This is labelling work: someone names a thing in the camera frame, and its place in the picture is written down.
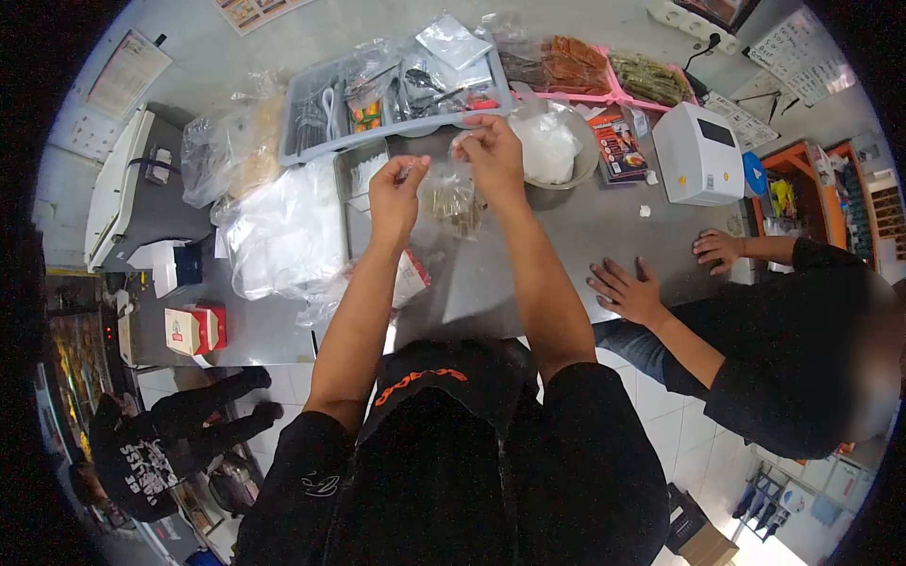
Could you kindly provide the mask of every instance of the white printer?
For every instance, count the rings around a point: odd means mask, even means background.
[[[681,102],[651,135],[671,203],[720,206],[742,198],[742,153],[724,117]]]

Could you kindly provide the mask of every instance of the black cable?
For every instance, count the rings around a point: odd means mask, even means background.
[[[151,158],[135,158],[129,162],[129,167],[132,167],[136,163],[143,163],[145,165],[151,165],[153,167],[163,167],[164,169],[172,171],[177,175],[182,175],[182,171],[180,171],[179,168],[173,167],[172,165],[164,161],[157,161],[156,159]]]
[[[710,41],[708,42],[708,47],[705,48],[705,51],[699,51],[698,53],[695,53],[691,57],[689,57],[689,60],[686,61],[686,66],[682,68],[683,71],[689,70],[689,63],[691,63],[693,59],[695,59],[699,55],[704,55],[705,53],[717,47],[718,43],[720,43],[720,34],[711,34],[709,39]]]

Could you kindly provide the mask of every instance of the jeans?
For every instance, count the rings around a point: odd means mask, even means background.
[[[592,325],[594,344],[630,362],[638,371],[664,383],[664,356],[667,348],[658,337],[640,324],[624,319]]]

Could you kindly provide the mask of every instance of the cardboard box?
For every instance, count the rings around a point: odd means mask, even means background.
[[[689,566],[724,566],[739,547],[708,521],[688,542],[679,547],[679,555]]]
[[[167,347],[186,356],[207,354],[227,346],[227,311],[224,307],[192,305],[165,309]]]

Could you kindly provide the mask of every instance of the wall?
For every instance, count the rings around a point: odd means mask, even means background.
[[[110,121],[86,110],[82,99],[130,27],[152,41],[165,34],[167,40],[161,49],[173,60],[142,101],[155,101],[198,115],[225,100],[249,72],[281,68],[287,73],[298,72],[376,35],[417,31],[444,7],[466,25],[477,24],[481,15],[489,12],[517,11],[529,32],[539,36],[554,32],[573,34],[590,43],[606,43],[684,65],[694,53],[692,46],[699,41],[650,19],[646,4],[644,0],[560,0],[533,2],[531,9],[526,10],[525,2],[516,0],[453,4],[441,0],[313,0],[239,37],[206,0],[134,0],[88,58],[63,104],[49,142],[77,149],[72,147],[71,134],[73,126],[82,119],[102,124],[108,131]],[[757,41],[800,5],[796,0],[762,0],[737,37],[743,45]],[[740,54],[730,56],[718,51],[696,58],[690,70],[713,90],[729,95],[760,67]],[[124,122],[111,125],[119,133]],[[784,116],[775,117],[772,125],[783,137],[759,148],[761,155],[802,137],[829,145],[866,130],[880,130],[859,85],[812,109],[797,104]],[[55,167],[69,166],[58,162]],[[70,191],[66,198],[74,201],[84,199],[86,194],[86,187],[81,187]],[[55,239],[49,243],[54,249],[61,246]]]

